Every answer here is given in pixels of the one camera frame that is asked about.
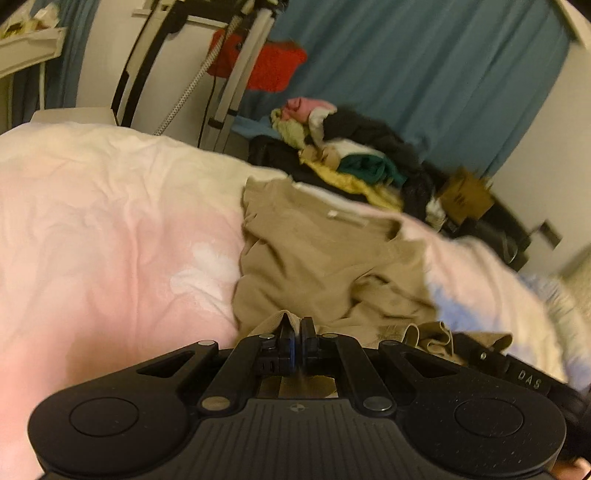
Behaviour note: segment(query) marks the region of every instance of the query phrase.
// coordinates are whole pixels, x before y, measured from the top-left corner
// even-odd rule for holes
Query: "cardboard box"
[[[449,179],[439,199],[448,217],[457,225],[466,218],[479,220],[495,203],[484,182],[463,167]]]

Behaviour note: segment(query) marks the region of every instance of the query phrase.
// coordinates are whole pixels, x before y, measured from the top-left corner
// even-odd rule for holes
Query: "green clothing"
[[[394,183],[397,187],[401,187],[407,180],[392,160],[370,154],[347,155],[341,159],[337,171],[354,175],[370,185]]]

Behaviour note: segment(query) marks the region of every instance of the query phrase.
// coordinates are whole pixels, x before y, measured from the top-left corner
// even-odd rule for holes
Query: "yellow clothing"
[[[306,137],[310,135],[308,125],[302,125],[293,118],[281,120],[281,109],[271,112],[271,125],[281,134],[283,141],[290,147],[301,150],[306,147]]]
[[[368,202],[377,207],[402,212],[402,200],[396,198],[390,192],[384,192],[381,187],[370,187],[363,180],[348,173],[339,173],[327,165],[314,162],[300,155],[300,162],[308,165],[316,174],[329,185],[337,187],[347,193],[360,193]]]

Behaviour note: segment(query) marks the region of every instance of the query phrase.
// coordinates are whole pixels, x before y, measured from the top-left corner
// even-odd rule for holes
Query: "red pillow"
[[[223,35],[223,29],[213,34],[209,46],[210,51]],[[238,59],[243,43],[244,37],[241,35],[230,35],[226,39],[217,60],[209,67],[208,74],[228,78]],[[307,58],[306,52],[293,41],[267,41],[256,60],[246,88],[264,90],[265,92],[281,92],[289,85],[296,68],[304,63]]]

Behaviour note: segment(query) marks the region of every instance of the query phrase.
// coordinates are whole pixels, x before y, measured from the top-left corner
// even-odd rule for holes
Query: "pink blanket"
[[[0,480],[40,475],[26,425],[50,394],[201,339],[233,345],[249,176],[285,175],[118,127],[0,136]],[[426,241],[430,284],[564,378],[543,305],[494,254],[394,216]]]

